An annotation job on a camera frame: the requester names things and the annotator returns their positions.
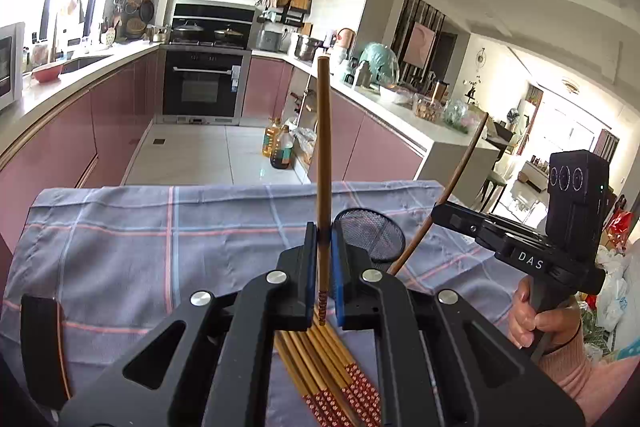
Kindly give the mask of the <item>forearm in pink sleeve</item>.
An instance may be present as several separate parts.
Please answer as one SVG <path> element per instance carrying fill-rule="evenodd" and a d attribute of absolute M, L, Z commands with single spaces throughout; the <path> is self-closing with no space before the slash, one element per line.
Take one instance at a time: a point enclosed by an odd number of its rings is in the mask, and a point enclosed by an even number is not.
<path fill-rule="evenodd" d="M 564 346 L 543 355 L 538 367 L 584 414 L 587 426 L 639 425 L 639 357 L 593 363 L 582 330 Z"/>

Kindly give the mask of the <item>person's right hand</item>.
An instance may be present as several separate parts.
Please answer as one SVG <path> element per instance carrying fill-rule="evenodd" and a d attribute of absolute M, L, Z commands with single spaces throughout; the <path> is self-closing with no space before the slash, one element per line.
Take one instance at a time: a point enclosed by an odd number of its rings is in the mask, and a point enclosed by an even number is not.
<path fill-rule="evenodd" d="M 513 295 L 508 315 L 508 336 L 518 349 L 529 348 L 535 332 L 549 336 L 546 351 L 562 347 L 572 340 L 582 327 L 582 317 L 575 301 L 564 308 L 536 312 L 529 303 L 530 282 L 523 277 Z"/>

